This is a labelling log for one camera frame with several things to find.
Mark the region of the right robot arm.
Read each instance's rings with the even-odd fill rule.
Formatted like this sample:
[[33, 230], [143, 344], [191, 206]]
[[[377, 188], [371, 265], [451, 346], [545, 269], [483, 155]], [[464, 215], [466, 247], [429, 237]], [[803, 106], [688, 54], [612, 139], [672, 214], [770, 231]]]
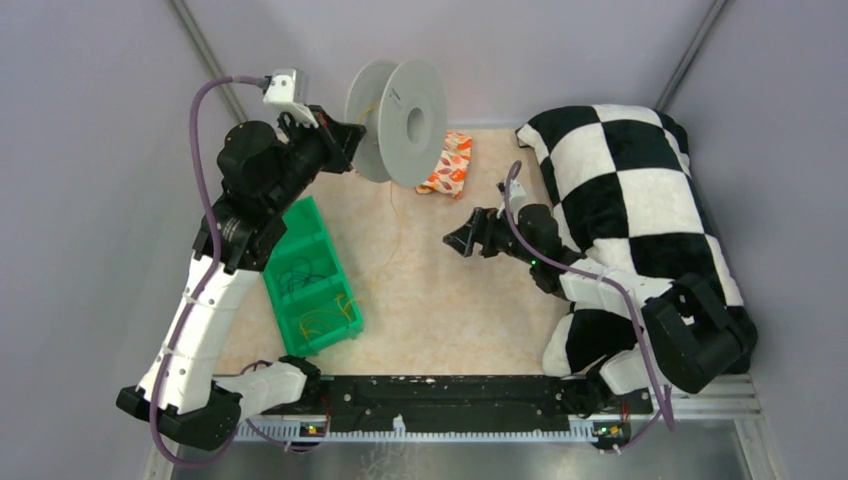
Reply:
[[477, 207], [443, 242], [463, 257], [520, 260], [540, 290], [573, 304], [563, 349], [569, 365], [584, 360], [586, 374], [597, 377], [586, 397], [600, 412], [653, 384], [696, 394], [753, 351], [746, 313], [724, 305], [705, 277], [669, 280], [607, 267], [565, 246], [544, 205], [526, 205], [516, 216]]

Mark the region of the grey plastic cable spool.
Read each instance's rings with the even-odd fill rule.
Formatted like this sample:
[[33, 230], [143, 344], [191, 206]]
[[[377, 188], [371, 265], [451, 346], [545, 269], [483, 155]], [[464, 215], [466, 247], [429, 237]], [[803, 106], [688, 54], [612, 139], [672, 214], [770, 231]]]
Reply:
[[425, 60], [372, 61], [353, 81], [345, 121], [366, 129], [352, 160], [361, 176], [415, 188], [435, 171], [444, 146], [447, 102], [441, 77]]

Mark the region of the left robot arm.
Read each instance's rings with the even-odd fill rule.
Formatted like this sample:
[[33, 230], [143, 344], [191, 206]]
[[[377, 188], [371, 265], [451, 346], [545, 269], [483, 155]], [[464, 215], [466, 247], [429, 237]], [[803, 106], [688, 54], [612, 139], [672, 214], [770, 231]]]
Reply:
[[149, 425], [157, 445], [216, 451], [255, 415], [284, 404], [303, 414], [319, 404], [318, 369], [298, 357], [215, 374], [235, 314], [286, 233], [284, 214], [319, 174], [349, 172], [366, 136], [364, 125], [315, 105], [310, 112], [312, 126], [283, 113], [276, 125], [247, 121], [225, 136], [222, 193], [204, 203], [178, 310], [148, 372], [116, 399]]

